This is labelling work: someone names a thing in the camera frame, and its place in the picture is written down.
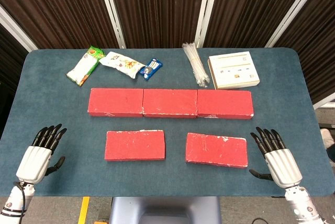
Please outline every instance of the red brick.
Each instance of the red brick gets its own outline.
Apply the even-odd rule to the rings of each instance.
[[[105,160],[164,160],[165,141],[162,130],[108,131]]]
[[[243,138],[188,133],[185,161],[245,168],[247,141]]]
[[[199,89],[198,117],[250,119],[253,117],[251,92]]]
[[[145,89],[143,115],[159,118],[195,118],[196,89]]]
[[[101,117],[142,117],[143,89],[93,88],[88,113]]]

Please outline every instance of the brown curtain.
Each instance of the brown curtain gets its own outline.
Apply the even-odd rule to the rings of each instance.
[[[193,42],[202,0],[115,0],[127,48]]]
[[[204,47],[264,47],[294,0],[215,0]]]
[[[0,0],[38,48],[119,48],[104,0]]]
[[[0,82],[15,94],[28,51],[0,25]]]
[[[300,57],[313,103],[335,92],[335,0],[308,0],[275,47]]]

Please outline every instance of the floor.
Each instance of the floor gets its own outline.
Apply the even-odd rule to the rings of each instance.
[[[317,109],[319,122],[335,123],[334,109]],[[0,197],[0,206],[7,198]],[[91,197],[88,205],[86,222],[92,224],[97,220],[108,220],[111,197]],[[326,197],[314,197],[313,202],[319,213],[330,224],[335,223],[335,194]],[[251,224],[261,217],[273,224],[296,224],[289,206],[283,198],[271,197],[221,197],[222,224]],[[82,197],[34,197],[24,224],[73,224],[78,223]]]

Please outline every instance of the table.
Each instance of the table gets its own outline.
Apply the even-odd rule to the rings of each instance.
[[[252,92],[251,120],[107,118],[87,113],[93,87],[197,89],[192,68],[182,49],[107,49],[142,63],[158,58],[164,63],[145,81],[99,65],[82,87],[66,76],[86,50],[36,50],[28,54],[13,106],[0,141],[0,195],[8,196],[20,160],[35,134],[44,126],[62,123],[68,131],[51,165],[66,161],[56,173],[36,186],[37,196],[268,196],[284,195],[272,182],[253,177],[248,169],[186,164],[188,132],[247,138],[249,169],[267,173],[267,166],[249,132],[256,126],[274,128],[282,135],[303,174],[301,186],[312,196],[334,192],[330,168],[299,58],[287,48],[199,49],[206,72],[210,55],[249,50],[260,83]],[[162,129],[165,161],[106,162],[109,130]]]

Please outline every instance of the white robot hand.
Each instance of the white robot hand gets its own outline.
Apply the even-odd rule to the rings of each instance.
[[[250,169],[249,172],[257,178],[274,181],[279,187],[286,190],[285,198],[288,201],[298,223],[323,224],[308,192],[299,184],[303,176],[292,153],[286,148],[282,137],[275,130],[268,131],[256,127],[261,138],[253,132],[250,135],[256,141],[270,174],[260,174]]]
[[[56,165],[48,168],[51,156],[66,132],[66,128],[57,132],[61,126],[59,124],[55,127],[50,126],[41,129],[34,138],[32,145],[26,150],[16,172],[19,182],[14,183],[15,186],[10,197],[0,213],[1,224],[21,223],[22,217],[34,196],[34,185],[62,166],[65,160],[63,156]]]

